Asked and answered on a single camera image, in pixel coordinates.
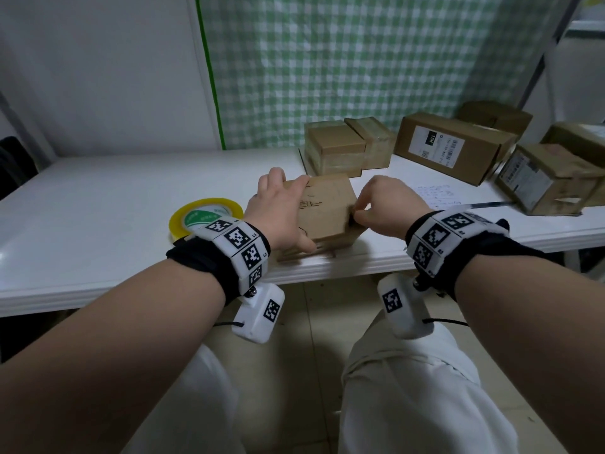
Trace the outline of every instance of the yellow tape roll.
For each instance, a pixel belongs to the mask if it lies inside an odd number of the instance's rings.
[[[191,234],[189,227],[211,223],[221,216],[230,215],[241,220],[244,210],[237,202],[224,197],[209,197],[190,202],[177,210],[168,222],[174,240]]]

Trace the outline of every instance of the green strip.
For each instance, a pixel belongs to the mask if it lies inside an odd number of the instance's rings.
[[[212,65],[210,64],[210,52],[208,50],[208,41],[206,40],[206,33],[204,32],[204,21],[201,20],[201,8],[200,0],[195,0],[195,7],[197,8],[197,18],[200,22],[200,33],[201,42],[204,45],[204,55],[206,56],[206,65],[208,66],[208,76],[210,77],[210,87],[212,88],[212,98],[214,99],[214,107],[216,108],[216,123],[218,124],[218,135],[221,137],[221,145],[223,151],[227,149],[225,147],[225,137],[223,136],[223,125],[221,124],[221,113],[218,110],[218,98],[216,96],[216,86],[214,85],[214,74],[212,73]]]

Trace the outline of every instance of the white table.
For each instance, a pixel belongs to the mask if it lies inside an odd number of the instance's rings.
[[[0,201],[0,317],[81,307],[170,248],[168,220],[182,205],[227,197],[243,208],[272,166],[304,173],[295,149],[61,159]],[[388,169],[364,171],[412,186],[449,184],[465,203],[505,200],[489,183],[476,188],[393,156]],[[513,207],[478,211],[506,218],[511,235],[546,252],[605,245],[605,207],[580,217],[527,217]],[[405,245],[368,230],[350,248],[274,265],[266,280],[307,282],[413,268]]]

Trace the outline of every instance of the checkered fabric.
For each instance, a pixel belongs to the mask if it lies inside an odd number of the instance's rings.
[[[507,102],[558,0],[199,0],[226,149],[303,124]]]

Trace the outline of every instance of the black cable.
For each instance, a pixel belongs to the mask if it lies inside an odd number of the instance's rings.
[[[468,326],[468,323],[466,323],[466,322],[462,322],[460,320],[450,320],[449,318],[425,318],[422,320],[422,323],[432,323],[432,322],[455,323],[457,325]]]
[[[243,322],[216,322],[212,326],[223,326],[223,325],[235,325],[235,326],[238,326],[238,327],[243,327],[244,323]]]

